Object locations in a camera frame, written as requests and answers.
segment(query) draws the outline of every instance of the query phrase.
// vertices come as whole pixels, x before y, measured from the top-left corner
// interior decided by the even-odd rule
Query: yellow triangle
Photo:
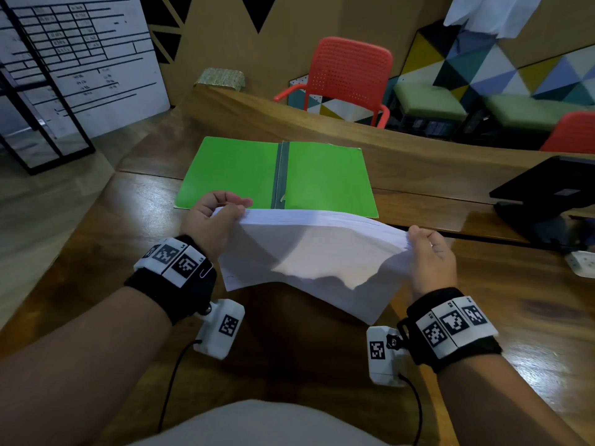
[[[519,74],[530,94],[535,92],[561,58],[561,56],[557,56],[519,69]]]
[[[442,55],[420,34],[415,34],[401,75],[444,60]]]
[[[326,117],[332,117],[334,119],[341,119],[341,120],[343,120],[342,117],[339,117],[338,114],[335,114],[334,112],[332,112],[329,108],[327,108],[323,104],[320,105],[320,114],[323,115],[323,116],[326,116]]]
[[[458,88],[456,88],[456,89],[452,89],[452,90],[450,91],[450,93],[451,93],[452,95],[454,95],[454,96],[455,96],[455,98],[456,98],[458,101],[460,101],[460,100],[461,100],[461,98],[463,98],[463,94],[465,94],[465,91],[467,90],[467,88],[468,88],[468,87],[469,87],[469,85],[467,84],[467,85],[465,85],[465,86],[463,86],[463,87],[458,87]]]

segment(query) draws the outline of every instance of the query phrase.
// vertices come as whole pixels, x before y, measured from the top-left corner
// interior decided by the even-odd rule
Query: chair backrest
[[[540,150],[595,153],[595,111],[564,114]]]
[[[393,66],[393,55],[382,47],[342,37],[325,37],[314,52],[308,95],[338,98],[374,112],[382,98]]]

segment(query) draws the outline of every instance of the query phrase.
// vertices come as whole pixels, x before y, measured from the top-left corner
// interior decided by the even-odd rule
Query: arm
[[[457,285],[455,255],[439,233],[412,226],[409,239],[414,299]],[[462,446],[587,444],[501,355],[452,363],[439,372],[438,384]]]
[[[213,210],[228,205],[211,218]],[[181,232],[213,261],[250,199],[216,191],[188,211]],[[0,363],[3,444],[92,442],[172,329],[152,299],[124,287]]]

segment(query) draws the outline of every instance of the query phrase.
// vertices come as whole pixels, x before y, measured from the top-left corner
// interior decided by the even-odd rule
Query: person
[[[181,233],[211,261],[252,205],[226,191],[203,196]],[[223,209],[213,216],[216,207]],[[455,255],[435,231],[408,231],[414,254],[413,298],[456,288]],[[93,442],[116,414],[172,330],[165,310],[130,286],[120,288],[64,326],[0,362],[3,445]],[[448,364],[437,375],[457,439],[466,445],[585,445],[499,353]],[[245,401],[139,442],[158,445],[383,445],[307,407]]]

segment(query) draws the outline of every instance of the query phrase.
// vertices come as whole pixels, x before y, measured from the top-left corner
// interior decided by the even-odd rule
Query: monitor stand
[[[494,210],[508,225],[533,244],[564,252],[581,250],[575,235],[553,206],[498,202]]]

